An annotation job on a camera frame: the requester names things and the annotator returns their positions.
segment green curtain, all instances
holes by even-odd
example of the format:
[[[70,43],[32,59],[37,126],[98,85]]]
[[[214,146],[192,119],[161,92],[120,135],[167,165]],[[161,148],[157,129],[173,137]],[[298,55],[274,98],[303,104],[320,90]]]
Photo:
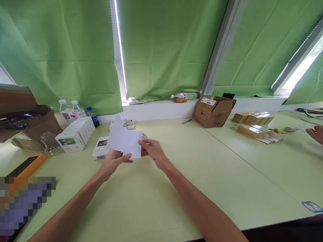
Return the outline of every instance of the green curtain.
[[[108,0],[0,0],[0,61],[39,104],[122,111]]]
[[[227,0],[118,0],[127,96],[199,93]]]
[[[285,104],[317,102],[323,102],[323,52],[296,84]]]
[[[271,85],[322,10],[322,0],[249,0],[212,95],[272,96]]]

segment open cardboard box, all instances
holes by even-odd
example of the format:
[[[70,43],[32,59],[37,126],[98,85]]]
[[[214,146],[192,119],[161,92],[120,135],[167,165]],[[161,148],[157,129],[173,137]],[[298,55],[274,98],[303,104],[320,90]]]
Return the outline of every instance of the open cardboard box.
[[[27,86],[0,84],[0,118],[10,118],[22,114],[47,113],[41,118],[28,120],[27,129],[0,129],[0,143],[11,141],[13,145],[34,151],[44,151],[40,136],[45,132],[54,135],[63,130],[59,126],[54,110],[47,105],[38,105]]]
[[[222,127],[235,104],[235,99],[203,95],[196,103],[193,119],[204,128]]]

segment paper sheet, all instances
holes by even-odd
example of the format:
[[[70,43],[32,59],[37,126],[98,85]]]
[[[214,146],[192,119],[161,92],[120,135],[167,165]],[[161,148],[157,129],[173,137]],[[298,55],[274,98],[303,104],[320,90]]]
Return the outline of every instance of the paper sheet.
[[[123,124],[124,121],[116,115],[106,146],[112,150],[121,151],[124,155],[131,153],[134,159],[141,158],[141,146],[138,140],[142,140],[142,131],[126,129]]]

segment black cable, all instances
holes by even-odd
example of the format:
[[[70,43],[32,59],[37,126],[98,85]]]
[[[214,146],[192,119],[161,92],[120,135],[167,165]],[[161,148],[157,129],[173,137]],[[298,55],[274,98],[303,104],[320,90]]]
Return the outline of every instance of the black cable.
[[[298,108],[298,109],[296,109],[296,111],[301,112],[301,113],[305,113],[309,117],[323,118],[323,116],[311,116],[311,115],[308,115],[309,113],[310,114],[321,114],[321,115],[323,115],[323,111],[321,112],[321,111],[302,109],[302,108]]]

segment orange device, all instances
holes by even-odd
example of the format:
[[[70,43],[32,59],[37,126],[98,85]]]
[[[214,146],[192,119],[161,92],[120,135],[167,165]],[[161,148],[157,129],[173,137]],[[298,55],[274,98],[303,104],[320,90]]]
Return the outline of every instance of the orange device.
[[[7,177],[12,176],[30,176],[34,170],[46,159],[44,154],[29,156],[21,165],[13,170]]]

